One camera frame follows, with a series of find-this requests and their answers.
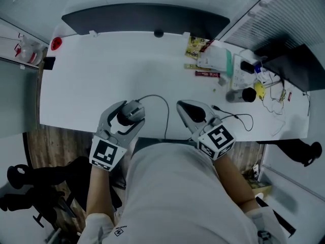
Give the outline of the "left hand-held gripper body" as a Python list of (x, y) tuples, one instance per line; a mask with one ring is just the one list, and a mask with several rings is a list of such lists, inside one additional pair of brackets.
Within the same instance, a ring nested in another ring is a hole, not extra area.
[(92, 139), (89, 155), (90, 164), (106, 171), (112, 171), (127, 152), (127, 135), (117, 131), (96, 132)]

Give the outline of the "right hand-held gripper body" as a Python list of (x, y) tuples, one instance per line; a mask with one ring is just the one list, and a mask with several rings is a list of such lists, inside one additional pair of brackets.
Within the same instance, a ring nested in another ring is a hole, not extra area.
[(198, 127), (192, 133), (191, 138), (196, 142), (197, 149), (213, 161), (225, 155), (236, 142), (235, 135), (226, 128), (218, 117), (213, 117)]

